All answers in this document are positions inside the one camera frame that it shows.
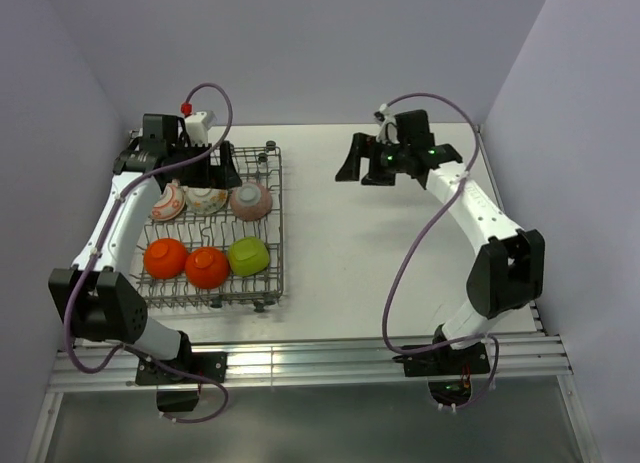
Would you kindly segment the dark patterned bottom bowl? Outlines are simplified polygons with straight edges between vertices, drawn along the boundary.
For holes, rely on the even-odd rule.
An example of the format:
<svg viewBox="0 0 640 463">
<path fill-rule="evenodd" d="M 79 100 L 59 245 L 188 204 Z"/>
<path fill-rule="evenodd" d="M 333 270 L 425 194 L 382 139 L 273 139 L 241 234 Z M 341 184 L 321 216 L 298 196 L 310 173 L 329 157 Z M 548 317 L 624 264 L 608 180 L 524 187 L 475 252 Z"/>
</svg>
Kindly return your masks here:
<svg viewBox="0 0 640 463">
<path fill-rule="evenodd" d="M 256 221 L 271 212 L 273 198 L 264 185 L 248 181 L 232 191 L 230 207 L 232 213 L 240 220 Z"/>
</svg>

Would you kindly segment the white bowl yellow flower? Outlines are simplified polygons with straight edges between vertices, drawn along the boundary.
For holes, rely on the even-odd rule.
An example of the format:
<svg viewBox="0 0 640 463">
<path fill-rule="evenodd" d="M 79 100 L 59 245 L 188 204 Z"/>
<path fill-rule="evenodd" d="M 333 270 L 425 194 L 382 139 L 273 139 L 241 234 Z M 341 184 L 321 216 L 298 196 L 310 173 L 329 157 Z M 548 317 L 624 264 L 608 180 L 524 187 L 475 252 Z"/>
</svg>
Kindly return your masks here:
<svg viewBox="0 0 640 463">
<path fill-rule="evenodd" d="M 229 191 L 216 188 L 183 187 L 187 209 L 196 215 L 208 216 L 222 210 Z"/>
</svg>

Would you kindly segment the orange floral pattern bowl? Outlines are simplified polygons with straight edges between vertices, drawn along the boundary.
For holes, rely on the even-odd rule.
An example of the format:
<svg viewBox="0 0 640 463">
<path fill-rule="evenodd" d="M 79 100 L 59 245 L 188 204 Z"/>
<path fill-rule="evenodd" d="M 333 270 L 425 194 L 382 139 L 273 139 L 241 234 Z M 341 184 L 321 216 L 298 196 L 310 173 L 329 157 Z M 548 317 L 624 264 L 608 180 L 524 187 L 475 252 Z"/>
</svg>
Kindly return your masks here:
<svg viewBox="0 0 640 463">
<path fill-rule="evenodd" d="M 157 222 L 166 222 L 175 219 L 186 206 L 186 196 L 183 188 L 177 181 L 172 181 L 165 186 L 160 199 L 153 206 L 150 218 Z"/>
</svg>

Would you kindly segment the white square bowl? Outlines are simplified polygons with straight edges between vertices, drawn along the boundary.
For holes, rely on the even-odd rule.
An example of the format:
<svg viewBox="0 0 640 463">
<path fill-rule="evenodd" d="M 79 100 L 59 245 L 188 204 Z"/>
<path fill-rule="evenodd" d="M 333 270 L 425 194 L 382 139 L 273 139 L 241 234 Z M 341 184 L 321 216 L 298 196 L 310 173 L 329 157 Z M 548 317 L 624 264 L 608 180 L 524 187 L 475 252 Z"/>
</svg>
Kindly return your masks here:
<svg viewBox="0 0 640 463">
<path fill-rule="evenodd" d="M 265 270 L 270 264 L 270 254 L 261 239 L 250 236 L 229 247 L 228 260 L 235 275 L 247 277 Z"/>
</svg>

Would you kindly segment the plain orange bowl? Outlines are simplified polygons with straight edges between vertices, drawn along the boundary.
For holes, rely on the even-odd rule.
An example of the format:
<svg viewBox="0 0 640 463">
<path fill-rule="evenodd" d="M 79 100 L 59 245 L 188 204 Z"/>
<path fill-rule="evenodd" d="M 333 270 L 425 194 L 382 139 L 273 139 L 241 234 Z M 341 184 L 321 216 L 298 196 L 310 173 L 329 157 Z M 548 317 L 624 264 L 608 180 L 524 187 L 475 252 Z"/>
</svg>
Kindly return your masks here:
<svg viewBox="0 0 640 463">
<path fill-rule="evenodd" d="M 185 274 L 196 288 L 215 289 L 228 278 L 230 265 L 222 251 L 214 247 L 201 247 L 187 257 Z"/>
<path fill-rule="evenodd" d="M 179 240 L 162 238 L 147 247 L 143 265 L 152 278 L 171 279 L 184 271 L 188 256 L 187 248 Z"/>
</svg>

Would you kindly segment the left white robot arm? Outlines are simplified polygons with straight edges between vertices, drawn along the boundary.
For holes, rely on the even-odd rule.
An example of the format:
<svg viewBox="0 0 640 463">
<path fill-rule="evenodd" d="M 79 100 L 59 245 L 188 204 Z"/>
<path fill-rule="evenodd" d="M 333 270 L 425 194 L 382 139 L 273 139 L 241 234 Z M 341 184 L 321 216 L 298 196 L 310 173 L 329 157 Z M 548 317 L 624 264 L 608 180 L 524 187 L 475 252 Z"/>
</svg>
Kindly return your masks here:
<svg viewBox="0 0 640 463">
<path fill-rule="evenodd" d="M 142 228 L 170 183 L 197 188 L 229 183 L 228 169 L 211 162 L 217 148 L 228 146 L 224 138 L 210 143 L 213 120 L 209 111 L 144 115 L 140 135 L 114 162 L 106 204 L 88 242 L 70 267 L 51 272 L 48 287 L 63 322 L 65 350 L 79 371 L 104 368 L 80 362 L 74 343 L 83 339 L 159 360 L 159 371 L 172 382 L 193 374 L 187 335 L 149 316 L 128 273 Z"/>
</svg>

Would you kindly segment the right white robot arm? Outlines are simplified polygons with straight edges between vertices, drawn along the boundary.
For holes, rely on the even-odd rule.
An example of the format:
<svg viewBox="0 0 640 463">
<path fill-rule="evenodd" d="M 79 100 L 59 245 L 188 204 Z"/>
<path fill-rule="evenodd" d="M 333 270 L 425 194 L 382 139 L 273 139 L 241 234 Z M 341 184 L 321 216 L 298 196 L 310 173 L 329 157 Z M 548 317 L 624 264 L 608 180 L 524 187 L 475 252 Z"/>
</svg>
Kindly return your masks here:
<svg viewBox="0 0 640 463">
<path fill-rule="evenodd" d="M 375 119 L 376 135 L 353 135 L 336 181 L 392 186 L 398 175 L 409 176 L 442 203 L 439 212 L 451 215 L 474 251 L 466 299 L 438 327 L 431 345 L 435 366 L 452 373 L 466 362 L 466 348 L 500 318 L 540 296 L 545 241 L 539 231 L 522 229 L 493 203 L 453 146 L 436 143 L 426 111 L 392 114 L 383 105 Z"/>
</svg>

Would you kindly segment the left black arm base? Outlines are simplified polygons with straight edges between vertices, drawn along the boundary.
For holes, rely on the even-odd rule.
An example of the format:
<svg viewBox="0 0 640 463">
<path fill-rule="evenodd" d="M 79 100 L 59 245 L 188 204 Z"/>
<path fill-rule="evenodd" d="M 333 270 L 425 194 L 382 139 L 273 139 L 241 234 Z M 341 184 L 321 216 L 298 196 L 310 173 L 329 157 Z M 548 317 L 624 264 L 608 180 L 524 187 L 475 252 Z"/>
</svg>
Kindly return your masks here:
<svg viewBox="0 0 640 463">
<path fill-rule="evenodd" d="M 196 352 L 185 372 L 223 383 L 227 360 L 226 352 Z M 166 371 L 156 363 L 140 358 L 135 384 L 156 388 L 156 406 L 159 411 L 182 416 L 192 412 L 198 405 L 203 382 Z"/>
</svg>

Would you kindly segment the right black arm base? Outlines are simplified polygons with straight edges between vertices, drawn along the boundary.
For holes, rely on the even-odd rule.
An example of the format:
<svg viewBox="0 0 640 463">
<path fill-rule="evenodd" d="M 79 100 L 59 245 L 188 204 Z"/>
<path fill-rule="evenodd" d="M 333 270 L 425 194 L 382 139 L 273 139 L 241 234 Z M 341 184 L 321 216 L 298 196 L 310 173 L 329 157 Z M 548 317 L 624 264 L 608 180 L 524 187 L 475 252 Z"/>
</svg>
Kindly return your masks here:
<svg viewBox="0 0 640 463">
<path fill-rule="evenodd" d="M 471 377 L 490 373 L 488 355 L 482 343 L 460 350 L 444 347 L 416 355 L 397 355 L 393 361 L 403 366 L 407 378 L 450 377 L 428 384 L 433 399 L 445 406 L 466 404 L 472 396 Z"/>
</svg>

